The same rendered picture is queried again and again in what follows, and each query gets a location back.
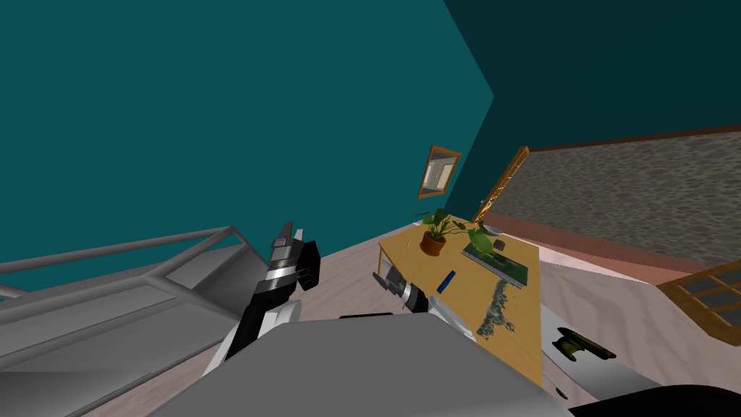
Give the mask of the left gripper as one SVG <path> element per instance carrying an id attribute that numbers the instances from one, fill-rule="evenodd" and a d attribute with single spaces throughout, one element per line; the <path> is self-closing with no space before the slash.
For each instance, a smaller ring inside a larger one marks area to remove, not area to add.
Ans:
<path id="1" fill-rule="evenodd" d="M 294 223 L 285 222 L 271 244 L 268 265 L 268 290 L 275 290 L 297 282 L 303 291 L 318 285 L 321 257 L 315 241 L 303 242 L 303 229 L 294 236 Z"/>

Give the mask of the grey metal frame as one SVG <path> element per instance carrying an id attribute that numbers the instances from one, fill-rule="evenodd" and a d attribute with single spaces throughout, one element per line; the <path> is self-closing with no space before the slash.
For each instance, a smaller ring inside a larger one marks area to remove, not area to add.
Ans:
<path id="1" fill-rule="evenodd" d="M 26 292 L 0 285 L 0 417 L 80 417 L 219 344 L 268 264 L 198 233 L 177 257 Z"/>

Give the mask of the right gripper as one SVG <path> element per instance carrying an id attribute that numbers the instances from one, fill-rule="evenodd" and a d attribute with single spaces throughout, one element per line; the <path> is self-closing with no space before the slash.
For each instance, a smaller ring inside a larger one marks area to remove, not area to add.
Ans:
<path id="1" fill-rule="evenodd" d="M 373 277 L 384 290 L 401 299 L 409 298 L 409 284 L 395 266 L 391 265 L 383 277 L 377 272 L 373 272 Z"/>

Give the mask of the dark green book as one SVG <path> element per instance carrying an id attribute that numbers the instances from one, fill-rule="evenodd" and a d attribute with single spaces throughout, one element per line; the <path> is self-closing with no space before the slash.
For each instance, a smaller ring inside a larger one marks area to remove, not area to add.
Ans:
<path id="1" fill-rule="evenodd" d="M 484 253 L 472 243 L 469 243 L 462 251 L 462 255 L 510 282 L 515 287 L 522 288 L 528 284 L 528 267 L 507 258 L 499 250 L 493 248 L 491 252 Z"/>

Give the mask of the white cabinet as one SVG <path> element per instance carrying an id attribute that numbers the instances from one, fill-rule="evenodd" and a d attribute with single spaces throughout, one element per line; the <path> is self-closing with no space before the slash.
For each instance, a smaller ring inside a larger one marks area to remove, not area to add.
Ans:
<path id="1" fill-rule="evenodd" d="M 577 351 L 575 353 L 577 361 L 570 361 L 552 345 L 562 336 L 557 330 L 558 327 L 576 331 L 610 350 L 617 357 L 605 361 L 588 351 Z M 565 400 L 573 397 L 572 392 L 563 390 L 565 387 L 579 387 L 596 400 L 608 400 L 662 386 L 660 382 L 638 373 L 623 363 L 615 349 L 605 346 L 596 336 L 568 324 L 544 304 L 540 305 L 540 340 L 544 362 L 543 376 Z"/>

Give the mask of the wooden lattice frame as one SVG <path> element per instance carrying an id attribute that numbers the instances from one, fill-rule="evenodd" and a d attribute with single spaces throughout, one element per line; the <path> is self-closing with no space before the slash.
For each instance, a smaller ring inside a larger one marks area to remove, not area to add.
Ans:
<path id="1" fill-rule="evenodd" d="M 708 336 L 741 347 L 741 259 L 663 282 L 657 289 Z"/>

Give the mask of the wooden table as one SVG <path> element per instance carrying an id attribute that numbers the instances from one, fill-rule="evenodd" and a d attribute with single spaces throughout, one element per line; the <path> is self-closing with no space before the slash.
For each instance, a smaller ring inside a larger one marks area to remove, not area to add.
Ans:
<path id="1" fill-rule="evenodd" d="M 506 243 L 501 254 L 528 267 L 528 284 L 522 288 L 508 284 L 505 290 L 508 301 L 504 316 L 514 324 L 515 331 L 497 327 L 495 335 L 485 340 L 476 331 L 486 316 L 500 278 L 462 255 L 470 242 L 464 234 L 447 235 L 437 257 L 426 255 L 419 244 L 427 229 L 422 224 L 385 237 L 379 243 L 382 254 L 408 282 L 451 308 L 474 334 L 478 345 L 532 382 L 542 385 L 538 247 L 509 235 L 499 236 Z M 438 294 L 436 288 L 451 270 L 456 271 L 454 278 L 445 291 Z"/>

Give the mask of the grey green cloth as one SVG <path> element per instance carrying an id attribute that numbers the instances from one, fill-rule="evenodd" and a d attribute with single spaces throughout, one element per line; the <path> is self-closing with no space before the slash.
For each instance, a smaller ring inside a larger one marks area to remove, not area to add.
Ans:
<path id="1" fill-rule="evenodd" d="M 508 321 L 504 316 L 505 305 L 508 298 L 505 294 L 508 282 L 504 279 L 499 279 L 496 283 L 492 300 L 487 308 L 486 316 L 476 331 L 476 334 L 488 340 L 490 337 L 495 335 L 496 328 L 502 327 L 510 332 L 515 331 L 515 326 L 512 322 Z"/>

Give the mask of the wooden ladder shelf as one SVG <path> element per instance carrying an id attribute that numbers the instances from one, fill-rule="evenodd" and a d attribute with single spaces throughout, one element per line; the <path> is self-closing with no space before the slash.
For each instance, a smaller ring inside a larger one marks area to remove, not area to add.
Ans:
<path id="1" fill-rule="evenodd" d="M 479 222 L 483 218 L 486 212 L 490 209 L 492 203 L 499 197 L 506 184 L 510 182 L 515 172 L 522 166 L 522 163 L 527 158 L 529 153 L 530 150 L 527 146 L 520 147 L 517 150 L 517 153 L 509 162 L 507 168 L 504 170 L 499 180 L 493 186 L 487 198 L 481 202 L 480 208 L 476 211 L 475 216 L 471 219 L 472 223 Z"/>

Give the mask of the green plant in orange pot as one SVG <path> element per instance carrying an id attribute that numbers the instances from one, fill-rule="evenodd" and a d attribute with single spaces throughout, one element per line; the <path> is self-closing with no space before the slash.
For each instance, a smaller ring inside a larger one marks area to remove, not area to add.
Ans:
<path id="1" fill-rule="evenodd" d="M 438 256 L 446 243 L 447 235 L 467 235 L 474 249 L 483 254 L 494 250 L 493 242 L 488 238 L 483 222 L 469 223 L 456 220 L 442 208 L 434 212 L 417 213 L 428 230 L 424 232 L 420 248 L 428 256 Z"/>

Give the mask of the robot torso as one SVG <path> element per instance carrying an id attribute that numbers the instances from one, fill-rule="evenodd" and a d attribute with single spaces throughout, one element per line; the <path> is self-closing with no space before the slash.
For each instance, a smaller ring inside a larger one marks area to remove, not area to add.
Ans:
<path id="1" fill-rule="evenodd" d="M 429 313 L 281 324 L 149 417 L 573 417 Z"/>

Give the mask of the dark olive object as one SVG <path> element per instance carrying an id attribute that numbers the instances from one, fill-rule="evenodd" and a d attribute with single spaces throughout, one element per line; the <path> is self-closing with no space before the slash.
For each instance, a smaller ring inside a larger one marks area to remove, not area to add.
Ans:
<path id="1" fill-rule="evenodd" d="M 577 361 L 575 357 L 577 351 L 588 351 L 594 356 L 605 361 L 617 357 L 610 350 L 601 347 L 572 329 L 558 327 L 557 330 L 562 336 L 557 341 L 553 342 L 552 345 L 570 361 Z"/>

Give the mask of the wooden framed mirror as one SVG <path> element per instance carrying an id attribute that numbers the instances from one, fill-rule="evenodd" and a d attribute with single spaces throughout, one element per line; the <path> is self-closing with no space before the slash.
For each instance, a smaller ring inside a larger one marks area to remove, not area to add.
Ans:
<path id="1" fill-rule="evenodd" d="M 431 146 L 417 199 L 443 195 L 457 168 L 461 153 Z"/>

